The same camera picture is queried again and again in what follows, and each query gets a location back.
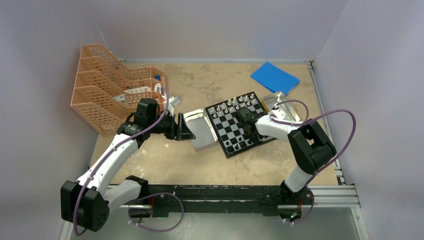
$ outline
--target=checkered board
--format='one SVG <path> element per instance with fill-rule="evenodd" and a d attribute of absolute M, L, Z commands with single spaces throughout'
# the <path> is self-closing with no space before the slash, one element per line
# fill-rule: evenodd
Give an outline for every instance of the checkered board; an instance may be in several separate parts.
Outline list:
<path fill-rule="evenodd" d="M 236 119 L 236 111 L 242 107 L 247 107 L 253 113 L 265 112 L 253 91 L 205 108 L 226 158 L 274 139 L 260 136 L 258 140 L 253 141 L 245 136 L 242 126 Z"/>

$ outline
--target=silver metal tray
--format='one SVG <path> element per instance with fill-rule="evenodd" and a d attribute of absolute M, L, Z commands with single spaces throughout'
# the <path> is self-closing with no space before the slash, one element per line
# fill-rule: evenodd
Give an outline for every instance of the silver metal tray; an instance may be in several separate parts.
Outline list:
<path fill-rule="evenodd" d="M 196 136 L 196 139 L 191 141 L 196 152 L 218 143 L 217 135 L 204 108 L 184 113 L 183 116 L 187 127 Z"/>

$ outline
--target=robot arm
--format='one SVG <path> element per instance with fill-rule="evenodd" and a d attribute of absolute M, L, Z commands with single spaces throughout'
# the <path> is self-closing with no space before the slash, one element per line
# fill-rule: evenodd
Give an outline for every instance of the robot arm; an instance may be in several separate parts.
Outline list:
<path fill-rule="evenodd" d="M 273 109 L 271 113 L 280 119 L 285 117 L 285 113 L 279 108 Z M 315 172 L 337 153 L 333 143 L 316 121 L 303 126 L 298 126 L 302 122 L 288 121 L 287 124 L 281 124 L 273 121 L 270 114 L 253 113 L 247 107 L 242 107 L 236 118 L 251 139 L 262 135 L 290 142 L 297 165 L 281 183 L 281 192 L 287 198 L 301 192 Z"/>
<path fill-rule="evenodd" d="M 76 182 L 66 181 L 62 185 L 60 189 L 62 219 L 73 223 L 77 197 L 83 188 L 81 184 L 85 183 L 87 178 L 90 181 L 78 207 L 77 224 L 93 232 L 102 228 L 109 213 L 131 200 L 148 195 L 148 181 L 136 176 L 127 177 L 121 184 L 111 189 L 108 189 L 108 186 L 125 161 L 150 137 L 150 134 L 164 134 L 167 139 L 177 141 L 195 139 L 194 134 L 186 126 L 181 113 L 178 114 L 178 123 L 175 122 L 174 106 L 174 104 L 168 105 L 167 114 L 151 130 L 116 147 L 122 141 L 140 133 L 158 120 L 159 117 L 156 116 L 156 113 L 159 104 L 156 100 L 149 98 L 140 100 L 136 112 L 128 116 L 119 127 L 112 143 L 100 157 L 103 159 L 110 154 L 106 160 L 102 164 L 98 160 Z"/>

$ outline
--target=wire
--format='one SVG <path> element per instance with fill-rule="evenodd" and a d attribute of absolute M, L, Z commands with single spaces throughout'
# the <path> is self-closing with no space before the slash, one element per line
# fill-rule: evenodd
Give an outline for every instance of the wire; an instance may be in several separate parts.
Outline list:
<path fill-rule="evenodd" d="M 150 218 L 152 216 L 152 214 L 146 210 L 141 210 L 143 213 L 147 214 L 148 217 Z M 138 224 L 143 222 L 143 214 L 140 214 L 140 219 L 138 220 Z"/>
<path fill-rule="evenodd" d="M 301 100 L 297 100 L 297 99 L 285 100 L 285 101 L 282 101 L 282 102 L 277 103 L 276 105 L 277 105 L 277 106 L 279 106 L 279 105 L 281 105 L 281 104 L 290 103 L 290 102 L 296 102 L 296 103 L 300 103 L 300 104 L 302 104 L 302 105 L 304 106 L 305 110 L 306 110 L 306 117 L 305 117 L 305 120 L 304 120 L 304 121 L 308 120 L 308 118 L 309 118 L 309 108 L 308 108 L 308 106 L 307 106 L 307 105 L 306 105 L 303 101 L 301 101 Z"/>
<path fill-rule="evenodd" d="M 299 199 L 299 205 L 297 206 L 297 208 L 302 210 L 302 198 Z"/>
<path fill-rule="evenodd" d="M 177 196 L 175 196 L 174 194 L 171 194 L 169 192 L 159 192 L 159 193 L 155 193 L 155 194 L 152 194 L 152 195 L 148 195 L 148 196 L 145 196 L 145 197 L 135 199 L 134 201 L 138 202 L 138 201 L 145 200 L 147 198 L 152 198 L 152 197 L 156 197 L 156 196 L 160 196 L 160 195 L 168 195 L 168 196 L 175 198 L 178 201 L 179 205 L 181 206 L 181 216 L 179 217 L 178 222 L 174 226 L 167 228 L 167 229 L 154 229 L 154 228 L 150 228 L 150 227 L 147 227 L 147 226 L 143 226 L 141 224 L 136 223 L 135 221 L 133 221 L 131 219 L 131 213 L 130 213 L 131 209 L 128 209 L 129 223 L 134 224 L 135 226 L 140 227 L 142 229 L 149 230 L 149 231 L 156 232 L 156 233 L 168 232 L 168 231 L 171 231 L 171 230 L 175 229 L 176 227 L 178 227 L 178 225 L 180 225 L 181 221 L 184 218 L 184 206 L 183 206 L 183 202 Z"/>
<path fill-rule="evenodd" d="M 150 207 L 151 210 L 153 210 L 154 205 L 155 205 L 155 199 L 150 197 L 148 199 L 148 206 Z"/>
<path fill-rule="evenodd" d="M 309 214 L 311 214 L 312 209 L 314 208 L 314 204 L 315 204 L 314 193 L 311 191 L 311 189 L 307 185 L 306 185 L 306 188 L 307 188 L 308 192 L 310 192 L 310 200 L 311 200 L 310 208 L 303 217 L 301 217 L 297 221 L 292 221 L 291 224 L 299 224 L 300 222 L 305 220 L 309 216 Z"/>
<path fill-rule="evenodd" d="M 169 94 L 168 94 L 168 90 L 163 86 L 162 87 L 162 92 L 165 95 L 165 98 L 168 99 L 169 98 Z M 82 186 L 81 190 L 79 191 L 78 197 L 76 198 L 76 203 L 75 203 L 75 208 L 73 210 L 73 216 L 72 216 L 72 222 L 73 222 L 73 233 L 76 236 L 81 236 L 83 235 L 86 231 L 87 228 L 85 228 L 82 232 L 78 232 L 78 225 L 77 225 L 77 217 L 78 217 L 78 208 L 80 207 L 80 202 L 81 199 L 83 197 L 84 191 L 86 190 L 87 186 L 89 185 L 89 182 L 93 179 L 94 175 L 96 175 L 96 172 L 99 170 L 99 168 L 103 165 L 103 163 L 112 155 L 113 152 L 115 152 L 122 144 L 128 142 L 129 140 L 135 139 L 136 137 L 145 134 L 146 132 L 150 131 L 152 128 L 154 128 L 158 123 L 161 122 L 161 120 L 165 117 L 165 114 L 167 113 L 167 109 L 168 109 L 168 105 L 169 105 L 170 101 L 166 101 L 165 104 L 165 108 L 162 112 L 162 114 L 159 116 L 159 118 L 149 127 L 147 127 L 146 129 L 132 135 L 129 136 L 128 138 L 122 140 L 121 142 L 119 142 L 118 144 L 115 145 L 114 148 L 112 148 L 110 151 L 108 151 L 106 153 L 106 155 L 104 155 L 104 157 L 98 162 L 98 164 L 95 166 L 95 168 L 93 169 L 93 171 L 91 171 L 89 177 L 87 178 L 87 180 L 85 181 L 84 185 Z"/>

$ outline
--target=chess board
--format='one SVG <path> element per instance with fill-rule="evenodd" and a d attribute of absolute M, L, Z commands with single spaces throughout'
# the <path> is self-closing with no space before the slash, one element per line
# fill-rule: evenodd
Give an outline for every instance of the chess board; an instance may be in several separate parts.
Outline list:
<path fill-rule="evenodd" d="M 274 139 L 269 136 L 260 136 L 254 140 L 248 138 L 236 119 L 236 111 L 242 107 L 247 107 L 253 113 L 265 112 L 253 91 L 205 108 L 227 158 Z"/>

